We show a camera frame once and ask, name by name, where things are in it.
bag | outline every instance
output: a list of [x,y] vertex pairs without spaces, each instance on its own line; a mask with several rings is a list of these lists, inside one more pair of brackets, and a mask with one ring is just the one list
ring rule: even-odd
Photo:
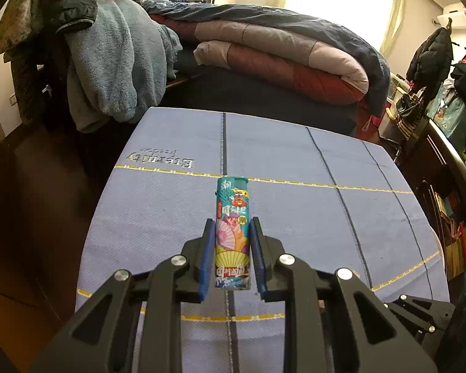
[[409,123],[413,123],[423,115],[423,105],[417,98],[403,95],[397,101],[397,111]]
[[461,152],[466,140],[466,105],[455,89],[441,87],[431,101],[427,117],[435,122],[454,148]]

air conditioner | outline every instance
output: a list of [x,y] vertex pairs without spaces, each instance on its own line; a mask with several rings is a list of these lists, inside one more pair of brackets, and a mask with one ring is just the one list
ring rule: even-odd
[[438,16],[438,22],[446,27],[449,18],[452,18],[452,28],[466,29],[466,8],[463,3],[451,4],[445,7],[443,15]]

hanging coat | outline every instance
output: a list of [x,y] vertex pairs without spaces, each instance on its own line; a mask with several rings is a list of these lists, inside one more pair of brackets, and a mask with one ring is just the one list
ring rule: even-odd
[[413,91],[426,87],[424,101],[431,101],[448,77],[454,54],[449,31],[437,29],[414,54],[406,78],[413,81]]

yellow stitched line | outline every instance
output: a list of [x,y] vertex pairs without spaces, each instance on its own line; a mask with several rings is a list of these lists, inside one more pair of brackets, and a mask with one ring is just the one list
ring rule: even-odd
[[[192,171],[182,171],[180,169],[137,167],[136,165],[125,165],[125,164],[116,164],[114,168],[136,169],[138,171],[151,171],[154,173],[191,175],[193,177],[221,178],[225,176],[225,175],[220,175],[220,174],[194,173]],[[365,187],[360,187],[360,186],[327,185],[327,184],[321,184],[321,183],[297,182],[297,181],[288,181],[288,180],[282,180],[282,179],[266,179],[266,178],[253,178],[253,177],[249,177],[248,179],[249,181],[256,181],[256,182],[281,183],[281,184],[286,184],[286,185],[303,185],[305,187],[353,189],[353,190],[365,190],[365,191],[373,191],[373,192],[413,193],[412,191],[395,190],[395,189],[378,189],[378,188],[365,188]]]
[[[83,297],[91,297],[91,293],[86,290],[78,289],[77,293]],[[140,310],[140,314],[145,314],[145,309]],[[285,313],[277,314],[264,314],[264,315],[237,315],[232,317],[204,317],[200,315],[182,315],[182,321],[194,321],[194,322],[247,322],[247,321],[265,321],[265,320],[276,320],[278,318],[284,318]]]
[[377,290],[380,290],[380,289],[383,289],[385,288],[386,286],[388,286],[389,284],[392,284],[394,282],[396,282],[397,280],[403,278],[404,276],[407,276],[409,275],[411,272],[413,272],[414,270],[418,269],[418,268],[421,268],[424,264],[426,264],[429,260],[432,260],[433,258],[435,258],[437,255],[440,254],[440,251],[436,251],[435,254],[432,254],[430,255],[428,258],[426,258],[425,260],[422,260],[420,263],[414,265],[412,268],[406,270],[405,272],[401,273],[400,275],[397,275],[395,278],[392,278],[384,283],[381,283],[379,284],[378,286],[375,286],[374,288],[372,288],[371,290],[373,291],[377,291]]
[[[440,251],[436,251],[435,254],[430,255],[428,258],[426,258],[424,261],[421,261],[420,263],[414,265],[412,268],[409,270],[405,271],[404,273],[396,276],[395,278],[390,279],[389,281],[379,284],[378,286],[375,286],[371,290],[374,292],[380,289],[385,288],[389,284],[392,284],[399,280],[400,278],[403,278],[406,275],[409,275],[411,272],[414,270],[420,268],[424,264],[426,264],[428,261],[432,260],[435,258],[437,255],[440,254]],[[91,297],[91,293],[87,292],[86,290],[78,289],[77,293],[83,297]],[[142,308],[140,310],[141,314],[145,314],[145,309]],[[237,315],[233,317],[204,317],[200,315],[182,315],[181,320],[182,321],[193,321],[193,322],[213,322],[213,323],[224,323],[224,322],[248,322],[248,321],[267,321],[267,320],[277,320],[279,318],[284,318],[285,313],[277,313],[277,314],[264,314],[264,315]]]

metal screw head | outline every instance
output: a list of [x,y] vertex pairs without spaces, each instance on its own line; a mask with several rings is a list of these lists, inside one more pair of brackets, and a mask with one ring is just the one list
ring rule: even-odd
[[171,258],[171,263],[174,266],[183,266],[186,264],[186,257],[182,255],[175,255]]
[[114,279],[120,282],[127,280],[130,277],[130,273],[125,269],[119,269],[114,274]]
[[283,255],[280,255],[280,262],[283,264],[283,265],[293,265],[295,263],[295,258],[293,255],[290,255],[290,254],[283,254]]
[[349,280],[354,275],[352,271],[348,268],[340,268],[336,271],[336,275],[343,280]]

